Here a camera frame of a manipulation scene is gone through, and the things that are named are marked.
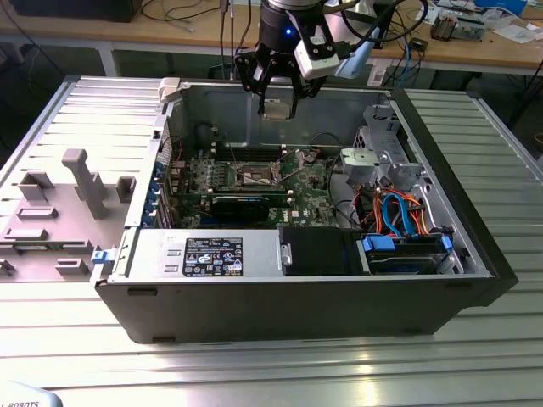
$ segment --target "green circuit board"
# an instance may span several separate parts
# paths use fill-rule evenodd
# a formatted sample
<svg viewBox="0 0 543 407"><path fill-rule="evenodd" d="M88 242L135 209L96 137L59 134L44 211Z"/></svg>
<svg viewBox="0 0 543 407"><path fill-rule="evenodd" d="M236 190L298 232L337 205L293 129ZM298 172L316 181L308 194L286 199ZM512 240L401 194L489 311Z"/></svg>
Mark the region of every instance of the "green circuit board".
<svg viewBox="0 0 543 407"><path fill-rule="evenodd" d="M268 219L251 228L338 225L327 195L326 163L314 153L292 152L278 163L235 164L200 155L181 170L173 199L177 227L228 227L214 222L210 203L215 197L232 195L268 199Z"/></svg>

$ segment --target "motherboard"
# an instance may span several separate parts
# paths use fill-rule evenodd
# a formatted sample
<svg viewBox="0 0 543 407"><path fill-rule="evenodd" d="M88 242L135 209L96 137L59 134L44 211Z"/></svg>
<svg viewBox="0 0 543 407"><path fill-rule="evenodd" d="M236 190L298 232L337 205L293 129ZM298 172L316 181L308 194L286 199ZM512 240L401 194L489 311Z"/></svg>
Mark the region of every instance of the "motherboard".
<svg viewBox="0 0 543 407"><path fill-rule="evenodd" d="M327 193L327 164L309 149L198 151L176 163L176 227L337 226Z"/></svg>

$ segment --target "warning label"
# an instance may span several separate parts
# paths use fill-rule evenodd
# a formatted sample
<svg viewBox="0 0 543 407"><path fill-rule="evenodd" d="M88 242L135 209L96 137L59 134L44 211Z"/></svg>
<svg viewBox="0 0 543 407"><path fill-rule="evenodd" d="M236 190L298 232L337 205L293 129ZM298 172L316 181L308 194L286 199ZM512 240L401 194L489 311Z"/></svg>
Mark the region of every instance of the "warning label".
<svg viewBox="0 0 543 407"><path fill-rule="evenodd" d="M243 239L241 237L187 239L183 274L187 277L242 276Z"/></svg>

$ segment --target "workbench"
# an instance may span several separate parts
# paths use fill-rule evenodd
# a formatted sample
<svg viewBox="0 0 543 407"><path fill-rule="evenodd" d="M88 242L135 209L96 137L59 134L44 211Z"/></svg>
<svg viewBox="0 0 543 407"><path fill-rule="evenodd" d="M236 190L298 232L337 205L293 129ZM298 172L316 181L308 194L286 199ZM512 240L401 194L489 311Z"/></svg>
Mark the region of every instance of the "workbench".
<svg viewBox="0 0 543 407"><path fill-rule="evenodd" d="M177 0L165 0L167 8L182 4ZM200 5L187 8L185 14L195 14L208 8L217 7L216 0L205 0ZM417 15L415 8L420 8L417 0L407 0L400 6L406 25L412 23ZM164 21L155 21L138 13L131 23L112 23L93 20L68 20L42 17L18 16L10 4L8 10L18 24L38 43L61 47L87 47L96 49L107 76L119 76L115 62L115 51L132 50L157 53L220 53L218 10L200 15L192 19L190 27L193 32L169 25ZM247 23L248 10L246 4L234 6L234 44ZM245 38L244 46L253 47L258 38L258 20L260 8L252 8L252 24ZM152 3L146 8L148 14L158 18L164 17L160 2ZM526 18L541 19L543 12L527 7L523 13ZM429 34L430 25L422 24L414 36L428 41L428 49L422 62L423 68L435 70L461 70L469 72L486 72L495 74L533 75L543 57L543 42L527 42L517 44L498 36L494 32L486 32L481 42L453 40L439 42L432 40ZM230 53L230 19L225 24L225 55ZM27 43L17 28L4 14L0 14L0 42ZM368 64L373 65L369 86L378 86L383 79L384 70L396 64L403 52L397 42L389 42L381 49L372 51Z"/></svg>
<svg viewBox="0 0 543 407"><path fill-rule="evenodd" d="M136 176L159 84L64 82L0 171L0 227L26 171L62 176L66 148L85 148L103 180ZM431 337L141 345L83 276L3 278L2 376L51 389L64 407L540 405L543 173L481 99L406 92L519 279L490 307L464 310Z"/></svg>

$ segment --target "wooden table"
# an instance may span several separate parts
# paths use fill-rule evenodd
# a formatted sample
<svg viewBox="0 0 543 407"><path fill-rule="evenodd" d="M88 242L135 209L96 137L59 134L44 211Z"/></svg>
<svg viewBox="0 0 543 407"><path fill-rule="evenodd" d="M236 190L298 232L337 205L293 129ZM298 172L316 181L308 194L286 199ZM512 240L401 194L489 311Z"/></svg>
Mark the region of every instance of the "wooden table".
<svg viewBox="0 0 543 407"><path fill-rule="evenodd" d="M186 4L185 0L165 0L167 8ZM204 0L199 6L177 10L178 16L195 14L208 8L218 7L216 0ZM417 14L420 7L417 0L402 3L400 12L406 25ZM138 13L129 23L112 23L94 20L68 20L42 17L21 17L8 5L8 10L18 24L38 43L68 47L90 47L99 51L106 75L118 75L114 50L155 51L162 53L218 54L220 12L218 10L195 17L191 25L193 32L188 32L174 24L155 21ZM160 1L151 4L148 14L163 17ZM258 38L259 7L252 8L252 24L244 45L252 47ZM523 15L532 19L543 19L543 12L527 8ZM234 44L239 38L248 19L246 5L234 6ZM439 70L465 70L473 72L507 73L533 75L543 58L543 41L517 44L486 32L481 42L453 40L439 42L429 35L430 25L423 24L415 36L428 41L422 67ZM225 54L230 50L230 19L225 24ZM28 40L14 27L5 14L0 14L0 41L25 43ZM380 80L386 67L396 64L402 51L396 42L389 42L384 49L373 50L368 63L373 64L370 84Z"/></svg>

